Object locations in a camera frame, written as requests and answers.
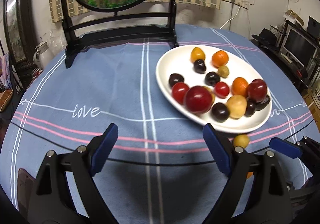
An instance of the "oval plate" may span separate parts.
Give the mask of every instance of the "oval plate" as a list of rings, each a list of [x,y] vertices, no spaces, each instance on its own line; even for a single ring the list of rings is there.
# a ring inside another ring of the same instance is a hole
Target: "oval plate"
[[[190,54],[194,47],[201,48],[205,53],[205,64],[207,66],[207,71],[205,74],[198,74],[193,70],[193,64],[190,61]],[[205,45],[185,45],[169,50],[162,55],[156,66],[156,79],[158,85],[163,95],[177,110],[179,110],[189,119],[201,125],[211,123],[212,126],[218,131],[235,134],[254,131],[264,125],[264,123],[268,120],[272,110],[272,102],[270,102],[263,110],[255,112],[252,117],[248,118],[243,116],[237,120],[229,118],[223,123],[218,123],[211,117],[210,111],[201,115],[192,114],[184,106],[176,102],[171,96],[171,88],[168,80],[172,73],[181,74],[185,79],[185,83],[190,87],[196,85],[205,85],[205,75],[210,71],[217,72],[217,69],[211,64],[211,57],[219,50],[221,49]],[[248,83],[256,78],[263,79],[260,74],[244,60],[230,52],[225,52],[229,55],[227,67],[229,68],[230,74],[227,78],[221,78],[221,81],[231,86],[233,80],[237,77],[243,77]],[[225,99],[220,99],[216,96],[214,103],[226,103],[228,98],[231,96],[231,93]]]

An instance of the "orange object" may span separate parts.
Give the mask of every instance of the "orange object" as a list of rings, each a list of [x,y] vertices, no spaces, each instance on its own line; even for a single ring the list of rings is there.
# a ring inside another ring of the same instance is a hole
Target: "orange object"
[[[233,95],[241,95],[241,96],[247,97],[248,85],[249,85],[248,82],[244,78],[237,77],[232,83],[231,91]]]
[[[228,61],[229,56],[225,51],[217,51],[212,55],[212,64],[217,68],[226,65]]]
[[[193,48],[190,56],[190,60],[194,63],[196,60],[205,60],[205,54],[199,47]]]
[[[249,172],[249,173],[247,174],[247,179],[249,179],[252,175],[253,175],[253,171]]]

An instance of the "picture frame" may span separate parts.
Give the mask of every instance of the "picture frame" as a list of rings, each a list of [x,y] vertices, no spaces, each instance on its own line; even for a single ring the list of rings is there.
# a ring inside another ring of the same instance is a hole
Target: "picture frame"
[[[3,1],[4,34],[12,64],[26,88],[32,80],[37,46],[31,0]]]

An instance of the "blue tablecloth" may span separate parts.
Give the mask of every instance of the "blue tablecloth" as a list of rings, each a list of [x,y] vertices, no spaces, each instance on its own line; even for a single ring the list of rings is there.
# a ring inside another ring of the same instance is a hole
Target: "blue tablecloth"
[[[177,25],[176,31],[180,45],[227,50],[251,64],[268,84],[273,111],[263,127],[250,133],[248,152],[268,146],[274,136],[285,138],[312,120],[288,78],[246,38],[190,25]],[[171,106],[156,83],[157,61],[169,49],[167,43],[149,39],[90,48],[78,54],[70,69],[65,68],[61,52],[27,90],[12,122],[71,149],[87,144],[113,122],[119,127],[119,139],[110,158],[150,163],[212,160],[202,127]],[[320,141],[314,122],[289,140],[295,142],[304,135]],[[25,168],[35,177],[51,149],[67,152],[10,124],[0,154],[0,182],[16,207],[18,169]],[[311,176],[298,159],[276,156],[297,188]],[[150,167],[110,161],[93,179],[121,224],[201,223],[227,180],[215,163]],[[252,180],[246,183],[236,214],[245,207]],[[71,174],[68,181],[78,212],[86,215]]]

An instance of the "cardboard box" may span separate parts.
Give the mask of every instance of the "cardboard box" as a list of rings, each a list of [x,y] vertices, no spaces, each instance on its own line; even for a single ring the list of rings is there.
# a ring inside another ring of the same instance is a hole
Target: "cardboard box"
[[[316,106],[313,98],[312,98],[312,90],[308,90],[307,94],[304,95],[303,100],[307,104],[308,108],[310,109],[310,112],[316,122],[316,125],[318,127],[318,130],[320,132],[320,109]]]
[[[301,19],[301,17],[300,17],[299,15],[297,15],[297,14],[296,14],[294,11],[292,11],[291,9],[289,9],[289,10],[287,11],[287,15],[288,15],[288,16],[292,16],[293,18],[297,19],[297,20],[301,23],[301,25],[304,26],[304,21],[303,21],[303,19]]]

